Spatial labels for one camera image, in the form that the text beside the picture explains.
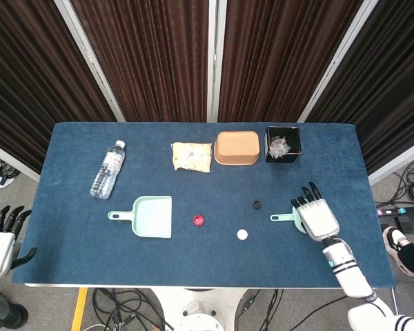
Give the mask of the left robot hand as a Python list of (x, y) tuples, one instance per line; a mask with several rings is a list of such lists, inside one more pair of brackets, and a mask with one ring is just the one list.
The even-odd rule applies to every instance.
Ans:
[(6, 205), (0, 208), (0, 279), (10, 270), (28, 263), (37, 253), (37, 248), (31, 248), (22, 257), (14, 257), (14, 247), (20, 231), (32, 210), (24, 211), (23, 205), (10, 210)]

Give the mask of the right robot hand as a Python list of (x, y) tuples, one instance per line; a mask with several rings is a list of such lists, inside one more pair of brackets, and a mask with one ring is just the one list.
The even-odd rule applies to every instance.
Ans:
[(316, 184), (310, 181), (302, 187), (302, 192), (291, 204), (306, 234), (316, 242), (338, 235), (339, 223)]

